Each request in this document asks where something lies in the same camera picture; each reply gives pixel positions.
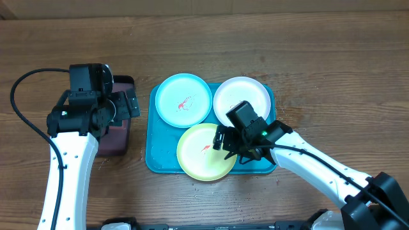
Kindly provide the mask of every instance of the wood grain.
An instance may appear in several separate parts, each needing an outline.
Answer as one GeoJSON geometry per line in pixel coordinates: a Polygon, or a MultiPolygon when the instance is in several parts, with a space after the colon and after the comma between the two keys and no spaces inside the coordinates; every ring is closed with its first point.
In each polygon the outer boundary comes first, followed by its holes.
{"type": "Polygon", "coordinates": [[[15,19],[409,10],[409,0],[0,0],[15,19]]]}
{"type": "MultiPolygon", "coordinates": [[[[216,224],[306,219],[329,199],[298,176],[227,176],[201,183],[155,174],[144,162],[148,99],[178,72],[206,82],[240,75],[268,84],[277,119],[336,160],[394,176],[409,194],[409,13],[285,13],[0,21],[0,229],[36,229],[49,147],[13,113],[10,88],[36,68],[108,63],[131,75],[142,116],[124,157],[93,164],[87,221],[216,224]]],[[[35,125],[69,88],[65,73],[39,73],[17,88],[35,125]]]]}

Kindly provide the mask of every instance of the blue tray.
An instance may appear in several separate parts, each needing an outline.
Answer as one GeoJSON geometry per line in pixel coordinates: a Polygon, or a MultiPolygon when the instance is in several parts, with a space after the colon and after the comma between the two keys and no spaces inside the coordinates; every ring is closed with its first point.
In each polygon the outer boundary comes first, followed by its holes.
{"type": "MultiPolygon", "coordinates": [[[[212,96],[216,93],[217,88],[221,83],[208,83],[212,96]]],[[[271,99],[270,115],[267,118],[267,123],[275,120],[275,103],[273,91],[266,85],[268,94],[271,99]]],[[[187,128],[176,128],[168,125],[163,121],[155,107],[155,96],[159,86],[152,89],[149,99],[149,114],[148,114],[148,133],[146,134],[146,165],[155,173],[185,173],[181,169],[176,157],[176,147],[180,137],[185,133],[187,128]]],[[[220,125],[215,111],[210,111],[203,123],[213,123],[220,125]]],[[[245,165],[236,164],[229,174],[268,174],[271,173],[277,166],[272,165],[268,160],[261,159],[260,161],[253,160],[245,165]]]]}

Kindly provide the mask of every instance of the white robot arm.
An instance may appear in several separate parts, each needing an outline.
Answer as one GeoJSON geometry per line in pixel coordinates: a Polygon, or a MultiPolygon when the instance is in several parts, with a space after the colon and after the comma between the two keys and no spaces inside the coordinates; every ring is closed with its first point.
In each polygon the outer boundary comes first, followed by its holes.
{"type": "MultiPolygon", "coordinates": [[[[338,171],[341,171],[346,176],[352,178],[361,187],[365,187],[368,184],[366,178],[371,177],[364,172],[358,172],[337,162],[333,158],[330,158],[328,155],[308,144],[296,132],[284,134],[284,136],[275,143],[278,145],[304,149],[317,157],[320,157],[322,160],[338,169],[338,171]]],[[[346,204],[346,196],[356,196],[360,192],[359,189],[345,182],[345,180],[340,178],[334,171],[308,155],[281,148],[274,148],[270,151],[274,162],[278,166],[299,175],[326,195],[340,209],[346,204]]]]}
{"type": "MultiPolygon", "coordinates": [[[[89,177],[98,150],[98,141],[91,134],[81,136],[78,132],[60,133],[51,140],[58,147],[66,165],[56,229],[86,229],[89,177]]],[[[38,230],[51,229],[58,182],[58,162],[56,153],[51,148],[49,180],[38,230]]]]}

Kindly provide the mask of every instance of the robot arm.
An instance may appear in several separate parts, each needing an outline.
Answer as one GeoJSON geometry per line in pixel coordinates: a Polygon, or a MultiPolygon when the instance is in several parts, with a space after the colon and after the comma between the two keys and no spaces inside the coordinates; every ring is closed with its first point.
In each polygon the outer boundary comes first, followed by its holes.
{"type": "MultiPolygon", "coordinates": [[[[62,153],[66,165],[56,229],[85,229],[89,176],[98,150],[98,141],[91,134],[81,136],[78,132],[60,133],[52,141],[62,153]]],[[[58,182],[58,162],[56,153],[51,148],[49,180],[38,230],[51,229],[58,182]]]]}
{"type": "Polygon", "coordinates": [[[47,116],[47,133],[59,153],[51,146],[41,230],[86,229],[89,177],[100,138],[111,123],[140,115],[134,89],[112,92],[107,65],[71,65],[69,73],[71,89],[47,116]]]}
{"type": "MultiPolygon", "coordinates": [[[[342,171],[346,176],[353,178],[361,187],[365,187],[368,182],[366,178],[371,177],[364,172],[358,172],[345,165],[337,162],[320,150],[312,147],[301,136],[292,132],[284,134],[276,144],[283,146],[292,146],[295,148],[305,149],[308,152],[320,157],[330,165],[334,166],[338,171],[342,171]]],[[[328,167],[319,163],[315,159],[305,154],[300,154],[297,151],[289,149],[274,148],[270,150],[274,162],[285,169],[299,175],[305,181],[317,188],[320,192],[326,195],[338,208],[342,208],[345,204],[347,196],[356,196],[360,190],[345,182],[336,173],[328,167]]]]}

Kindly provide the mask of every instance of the yellow plate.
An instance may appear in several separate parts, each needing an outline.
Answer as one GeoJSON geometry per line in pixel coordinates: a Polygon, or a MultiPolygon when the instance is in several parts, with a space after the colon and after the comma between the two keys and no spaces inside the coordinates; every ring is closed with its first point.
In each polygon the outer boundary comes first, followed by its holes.
{"type": "Polygon", "coordinates": [[[178,143],[176,156],[180,167],[189,176],[201,181],[213,181],[225,176],[234,166],[237,155],[225,160],[229,153],[213,149],[217,125],[198,124],[188,129],[178,143]]]}

